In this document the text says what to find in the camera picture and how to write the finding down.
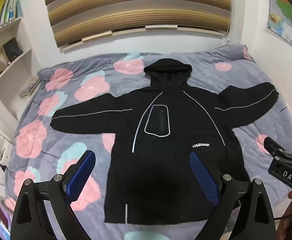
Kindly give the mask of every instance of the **silver screw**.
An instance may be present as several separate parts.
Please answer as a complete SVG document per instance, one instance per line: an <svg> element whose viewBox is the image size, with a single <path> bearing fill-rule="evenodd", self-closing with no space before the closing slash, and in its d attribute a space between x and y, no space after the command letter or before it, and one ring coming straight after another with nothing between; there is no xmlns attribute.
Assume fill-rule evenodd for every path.
<svg viewBox="0 0 292 240"><path fill-rule="evenodd" d="M31 179L26 179L26 181L25 181L25 185L28 186L28 185L30 185L30 184L31 184Z"/></svg>
<svg viewBox="0 0 292 240"><path fill-rule="evenodd" d="M63 177L60 174L57 174L56 176L54 176L54 180L55 181L60 181Z"/></svg>
<svg viewBox="0 0 292 240"><path fill-rule="evenodd" d="M226 181L230 181L230 180L231 180L231 175L225 174L225 175L223 176L223 178L224 178Z"/></svg>
<svg viewBox="0 0 292 240"><path fill-rule="evenodd" d="M262 180L259 179L259 178L255 179L255 182L256 182L256 184L258 184L258 185L261 185L261 184L262 184Z"/></svg>

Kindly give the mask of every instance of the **bed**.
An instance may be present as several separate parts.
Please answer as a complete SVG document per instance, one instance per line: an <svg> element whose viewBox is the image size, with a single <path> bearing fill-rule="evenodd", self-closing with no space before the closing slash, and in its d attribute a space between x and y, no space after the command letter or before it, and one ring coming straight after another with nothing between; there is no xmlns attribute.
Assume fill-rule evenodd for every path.
<svg viewBox="0 0 292 240"><path fill-rule="evenodd" d="M104 93L117 97L148 86L150 79L143 69L161 58L173 58L192 65L188 84L214 93L220 93L230 85L249 88L271 82L242 45L225 45L210 52L189 54L106 54L45 68L38 73L40 88L25 109L15 134L5 172L5 204L14 209L25 179L50 180L55 174L64 173L86 149L90 149L97 156L96 166L79 199L71 207L91 239L193 240L205 221L167 226L104 223L107 172L115 134L66 134L49 125L57 109ZM248 126L235 128L234 132L250 178L261 178L272 206L277 205L284 200L289 188L268 174L272 157L264 149L263 141L271 136L292 153L292 119L283 97L280 95L263 117ZM64 239L49 203L46 208L57 238ZM225 232L232 229L236 213L235 210Z"/></svg>

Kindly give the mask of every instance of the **hooded jacket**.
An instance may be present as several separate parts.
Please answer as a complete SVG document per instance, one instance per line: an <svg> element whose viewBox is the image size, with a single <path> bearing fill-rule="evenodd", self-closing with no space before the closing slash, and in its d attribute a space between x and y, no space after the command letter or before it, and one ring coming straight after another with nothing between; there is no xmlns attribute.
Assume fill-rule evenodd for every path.
<svg viewBox="0 0 292 240"><path fill-rule="evenodd" d="M58 110L53 129L116 133L105 196L105 222L144 225L208 219L206 199L190 167L196 152L236 180L250 181L233 128L248 125L278 99L268 83L220 94L190 87L192 67L161 59L146 67L149 87L120 97L104 94Z"/></svg>

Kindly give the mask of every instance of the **jacket sleeve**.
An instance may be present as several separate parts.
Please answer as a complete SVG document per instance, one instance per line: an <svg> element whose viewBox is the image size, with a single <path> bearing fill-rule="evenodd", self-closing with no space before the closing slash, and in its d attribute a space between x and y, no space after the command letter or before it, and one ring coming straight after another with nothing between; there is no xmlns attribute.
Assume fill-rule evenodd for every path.
<svg viewBox="0 0 292 240"><path fill-rule="evenodd" d="M116 133L121 120L132 110L122 106L121 97L104 94L60 109L53 115L50 125L65 133Z"/></svg>
<svg viewBox="0 0 292 240"><path fill-rule="evenodd" d="M218 95L220 107L216 109L226 113L231 128L235 128L262 117L277 99L278 92L269 82L248 89L229 86Z"/></svg>

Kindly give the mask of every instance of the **world map poster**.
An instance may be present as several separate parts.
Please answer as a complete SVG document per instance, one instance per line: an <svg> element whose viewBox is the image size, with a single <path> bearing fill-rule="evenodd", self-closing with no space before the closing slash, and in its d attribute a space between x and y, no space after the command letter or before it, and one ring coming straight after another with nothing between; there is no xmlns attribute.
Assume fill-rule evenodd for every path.
<svg viewBox="0 0 292 240"><path fill-rule="evenodd" d="M270 0L267 28L292 45L292 5L288 0Z"/></svg>

